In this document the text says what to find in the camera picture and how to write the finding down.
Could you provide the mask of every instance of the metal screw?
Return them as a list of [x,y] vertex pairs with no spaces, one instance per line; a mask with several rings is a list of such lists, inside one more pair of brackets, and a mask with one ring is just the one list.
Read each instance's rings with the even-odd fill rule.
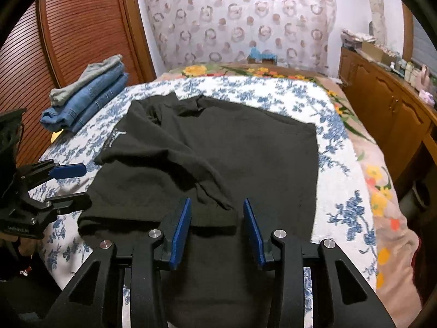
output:
[[285,238],[287,236],[287,232],[283,229],[277,229],[276,231],[273,232],[273,235],[276,238]]
[[161,235],[161,231],[159,229],[152,229],[149,232],[149,237],[150,238],[158,238]]
[[332,239],[325,239],[323,241],[323,245],[328,249],[332,249],[335,247],[335,242]]
[[102,249],[109,249],[111,246],[112,246],[112,242],[108,240],[100,243],[100,248]]

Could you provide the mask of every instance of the wall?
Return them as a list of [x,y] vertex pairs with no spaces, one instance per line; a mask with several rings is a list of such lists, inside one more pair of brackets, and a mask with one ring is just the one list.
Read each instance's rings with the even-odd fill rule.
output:
[[338,76],[342,46],[341,30],[348,28],[353,32],[369,33],[370,21],[372,14],[369,0],[337,0],[337,17],[328,43],[329,76]]
[[387,25],[387,45],[403,54],[404,14],[401,0],[384,0],[385,24]]
[[152,57],[153,66],[157,77],[167,71],[164,66],[164,62],[158,51],[158,45],[153,36],[152,27],[147,16],[146,2],[144,0],[138,0],[139,10],[141,13],[141,19],[143,20],[144,32],[146,33],[147,45],[149,46],[150,56]]
[[[369,0],[336,0],[337,14],[333,31],[328,42],[328,74],[338,76],[338,67],[341,53],[341,30],[348,28],[354,32],[368,33],[368,25],[371,21]],[[159,55],[153,32],[146,12],[144,0],[138,0],[146,30],[147,41],[152,54],[153,64],[157,75],[166,71]],[[385,19],[387,25],[387,44],[389,47],[402,54],[403,51],[403,10],[401,0],[384,0]]]

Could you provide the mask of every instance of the bed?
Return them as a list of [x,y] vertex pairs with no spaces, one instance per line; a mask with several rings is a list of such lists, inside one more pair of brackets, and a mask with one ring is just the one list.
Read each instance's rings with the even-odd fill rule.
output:
[[[374,288],[397,327],[407,327],[421,309],[413,284],[412,260],[419,241],[401,214],[384,156],[328,78],[273,65],[192,65],[165,73],[155,82],[127,87],[77,134],[61,134],[42,156],[56,163],[84,163],[82,178],[51,180],[30,191],[46,197],[85,191],[99,166],[93,159],[130,102],[175,92],[198,94],[261,107],[315,123],[319,146],[317,209],[312,242],[334,239]],[[59,216],[42,241],[40,255],[63,289],[91,248],[77,229],[79,212]],[[129,290],[123,292],[123,325],[130,326]],[[312,326],[312,288],[305,271],[305,327]]]

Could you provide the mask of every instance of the blue object on headboard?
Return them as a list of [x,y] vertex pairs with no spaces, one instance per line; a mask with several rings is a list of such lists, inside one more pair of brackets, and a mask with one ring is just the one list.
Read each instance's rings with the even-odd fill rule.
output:
[[255,59],[255,61],[262,61],[263,59],[270,59],[277,62],[277,55],[273,53],[261,53],[258,48],[252,47],[250,50],[249,58]]

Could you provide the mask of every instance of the wooden wardrobe door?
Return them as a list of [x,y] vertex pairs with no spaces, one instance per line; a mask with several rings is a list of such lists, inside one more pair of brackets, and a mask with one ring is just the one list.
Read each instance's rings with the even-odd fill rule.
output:
[[120,0],[45,0],[45,12],[63,83],[76,81],[88,64],[114,54],[123,55],[128,85],[144,82]]
[[382,151],[388,171],[396,181],[419,148],[431,120],[406,93],[398,99],[393,117],[394,123]]
[[368,113],[363,124],[382,149],[395,120],[393,107],[401,98],[401,89],[377,70],[371,78],[373,87],[368,90]]
[[342,89],[345,94],[352,93],[355,76],[357,73],[357,55],[346,48],[341,49],[340,67],[338,76],[343,82]]
[[368,123],[368,93],[374,85],[373,68],[360,56],[355,58],[355,74],[350,78],[350,85],[344,91],[353,110],[364,126]]
[[50,132],[39,123],[50,106],[49,91],[55,87],[44,56],[33,3],[21,17],[0,50],[0,112],[27,108],[25,131],[17,164],[38,161],[50,145]]

